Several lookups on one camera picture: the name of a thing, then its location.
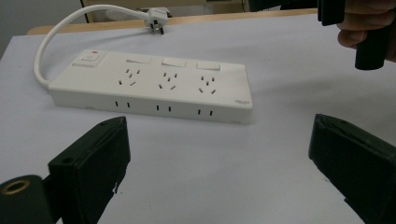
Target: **power strip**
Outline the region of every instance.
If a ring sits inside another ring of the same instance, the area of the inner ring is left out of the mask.
[[[49,84],[56,105],[182,119],[248,123],[246,68],[132,53],[84,50]]]

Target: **white table surface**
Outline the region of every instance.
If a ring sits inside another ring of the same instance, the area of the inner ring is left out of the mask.
[[[100,223],[363,223],[308,159],[317,113],[396,145],[396,63],[354,68],[335,26],[316,15],[214,21],[57,35],[43,72],[57,76],[83,49],[247,67],[249,125],[59,107],[33,75],[43,35],[14,37],[0,62],[0,182],[49,174],[47,163],[95,124],[126,116],[132,161]]]

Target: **electrical plug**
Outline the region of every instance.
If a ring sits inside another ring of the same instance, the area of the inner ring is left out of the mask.
[[[150,8],[145,18],[145,24],[151,27],[153,34],[160,32],[163,35],[163,27],[168,22],[168,14],[166,11],[159,8]]]

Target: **black object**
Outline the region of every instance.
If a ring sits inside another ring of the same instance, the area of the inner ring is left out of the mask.
[[[277,7],[287,4],[292,0],[248,0],[249,10],[252,12],[261,11],[270,7]]]
[[[344,120],[316,115],[309,158],[365,223],[396,223],[396,147]]]
[[[345,4],[346,0],[318,0],[318,20],[324,26],[343,22]],[[389,44],[389,27],[369,31],[367,39],[357,46],[357,69],[375,70],[384,66]]]
[[[261,11],[270,7],[282,6],[281,10],[318,7],[318,0],[248,0],[250,11]]]
[[[49,163],[0,185],[0,223],[97,223],[131,160],[125,117],[103,121]]]

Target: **human hand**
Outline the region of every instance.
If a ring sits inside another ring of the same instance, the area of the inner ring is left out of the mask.
[[[355,49],[366,39],[367,31],[392,24],[386,58],[396,63],[396,0],[346,0],[346,14],[342,23],[337,24],[341,32],[338,42]]]

